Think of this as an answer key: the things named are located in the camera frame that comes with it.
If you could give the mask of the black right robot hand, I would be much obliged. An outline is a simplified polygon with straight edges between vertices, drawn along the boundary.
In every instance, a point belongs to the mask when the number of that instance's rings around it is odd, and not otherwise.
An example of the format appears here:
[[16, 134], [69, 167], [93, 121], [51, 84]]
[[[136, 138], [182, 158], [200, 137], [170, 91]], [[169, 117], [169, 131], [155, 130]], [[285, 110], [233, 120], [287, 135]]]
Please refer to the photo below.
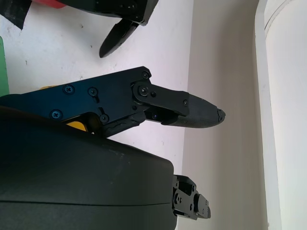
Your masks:
[[153, 85], [146, 67], [0, 99], [3, 230], [173, 230], [211, 216], [164, 158], [110, 137], [148, 120], [208, 128], [225, 112]]

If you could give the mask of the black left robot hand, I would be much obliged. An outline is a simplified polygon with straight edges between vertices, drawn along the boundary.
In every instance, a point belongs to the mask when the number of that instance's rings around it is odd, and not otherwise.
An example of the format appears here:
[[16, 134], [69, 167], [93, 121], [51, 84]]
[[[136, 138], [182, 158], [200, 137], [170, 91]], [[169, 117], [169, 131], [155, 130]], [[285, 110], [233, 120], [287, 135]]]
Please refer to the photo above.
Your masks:
[[121, 19], [100, 47], [99, 56], [104, 58], [118, 49], [138, 26], [147, 25], [158, 0], [62, 0], [61, 3], [88, 13]]

